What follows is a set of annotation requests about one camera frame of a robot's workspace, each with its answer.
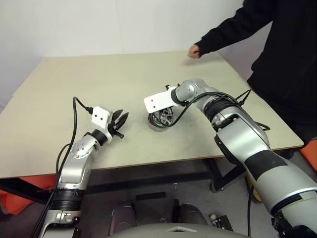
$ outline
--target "beige tabletop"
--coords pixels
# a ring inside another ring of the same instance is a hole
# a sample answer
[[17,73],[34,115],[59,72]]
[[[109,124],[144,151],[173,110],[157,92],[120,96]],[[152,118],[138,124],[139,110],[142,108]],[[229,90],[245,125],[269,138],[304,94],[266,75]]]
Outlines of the beige tabletop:
[[[148,127],[143,98],[192,78],[232,96],[249,88],[217,53],[200,60],[187,58],[186,52],[44,58],[0,114],[0,178],[54,173],[57,154],[72,135],[73,96],[90,107],[129,112],[120,130],[124,139],[106,144],[94,169],[221,156],[210,122],[194,107],[165,132]],[[267,135],[273,150],[303,144],[255,93],[244,109],[271,127]],[[79,139],[92,125],[79,105],[77,111]]]

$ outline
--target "black sleeve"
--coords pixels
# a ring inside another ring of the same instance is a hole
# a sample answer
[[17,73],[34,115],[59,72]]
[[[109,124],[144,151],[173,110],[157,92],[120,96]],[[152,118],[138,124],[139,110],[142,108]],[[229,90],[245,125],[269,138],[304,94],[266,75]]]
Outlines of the black sleeve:
[[195,43],[200,56],[242,41],[273,20],[276,0],[245,0],[234,17],[226,19]]

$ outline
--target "person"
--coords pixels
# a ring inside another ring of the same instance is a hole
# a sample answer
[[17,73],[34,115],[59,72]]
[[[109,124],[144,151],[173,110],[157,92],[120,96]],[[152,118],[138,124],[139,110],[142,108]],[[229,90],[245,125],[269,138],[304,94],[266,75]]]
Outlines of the person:
[[[306,145],[317,135],[316,11],[316,0],[245,0],[234,17],[190,47],[188,56],[198,59],[244,40],[272,21],[248,83]],[[293,152],[282,156],[290,159]]]

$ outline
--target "black table frame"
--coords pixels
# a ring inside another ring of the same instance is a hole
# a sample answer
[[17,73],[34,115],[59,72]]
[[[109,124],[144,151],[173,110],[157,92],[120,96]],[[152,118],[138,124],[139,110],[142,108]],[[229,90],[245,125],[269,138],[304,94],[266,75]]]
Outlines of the black table frame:
[[[208,167],[209,171],[200,173],[189,173],[180,175],[169,175],[154,178],[143,178],[115,183],[105,183],[98,185],[89,185],[86,189],[86,194],[133,189],[142,186],[159,185],[166,183],[185,182],[194,180],[210,179],[211,192],[224,190],[232,184],[236,179],[244,176],[246,171],[243,166],[236,166],[226,175],[222,176],[215,159],[203,159],[203,162]],[[3,178],[0,179],[0,190],[12,193],[14,195],[32,200],[34,202],[45,204],[50,195],[49,192],[42,191],[41,188],[28,183],[20,178]]]

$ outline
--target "hand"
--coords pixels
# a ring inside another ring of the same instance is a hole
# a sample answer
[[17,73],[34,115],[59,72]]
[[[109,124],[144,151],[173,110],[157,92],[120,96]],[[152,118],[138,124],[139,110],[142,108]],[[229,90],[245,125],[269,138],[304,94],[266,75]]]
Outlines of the hand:
[[193,59],[198,59],[199,58],[199,47],[197,45],[192,45],[189,50],[188,50],[188,57],[193,58]]

